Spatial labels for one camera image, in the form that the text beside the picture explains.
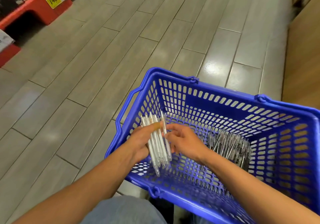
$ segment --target forearm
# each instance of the forearm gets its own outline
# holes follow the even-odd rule
[[[111,198],[130,169],[134,156],[119,147],[90,172],[19,218],[20,223],[79,223],[101,200]]]
[[[320,217],[212,150],[202,162],[257,223],[320,223]]]

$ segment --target person's right arm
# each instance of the person's right arm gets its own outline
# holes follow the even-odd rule
[[[181,152],[211,169],[257,223],[320,223],[320,217],[308,208],[208,149],[189,127],[169,124],[167,129],[172,130],[165,136],[172,152]]]

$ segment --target shopping basket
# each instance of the shopping basket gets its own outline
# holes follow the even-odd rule
[[[123,124],[120,120],[138,93]],[[194,132],[230,131],[252,146],[249,172],[320,214],[319,111],[273,101],[200,82],[162,68],[151,68],[131,91],[117,119],[117,133],[106,157],[124,143],[145,112],[167,112],[167,122],[188,125]],[[169,169],[157,177],[150,159],[136,164],[126,180],[214,223],[254,223],[240,204],[225,195],[219,179],[193,160],[173,155]]]

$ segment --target red pallet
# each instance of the red pallet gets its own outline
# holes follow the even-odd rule
[[[52,9],[46,0],[26,0],[23,5],[18,7],[0,21],[0,29],[5,30],[7,26],[9,26],[25,12],[32,12],[41,22],[43,22],[45,25],[49,25],[55,19],[57,19],[58,16],[64,13],[71,5],[71,0],[65,0],[55,9]],[[17,46],[12,45],[0,53],[0,67],[20,51],[20,48],[17,48]]]

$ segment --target person's left arm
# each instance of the person's left arm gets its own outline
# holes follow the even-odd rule
[[[90,172],[36,205],[14,224],[81,222],[100,201],[111,198],[131,168],[148,156],[146,143],[150,134],[160,127],[160,123],[154,123],[137,128],[124,144]]]

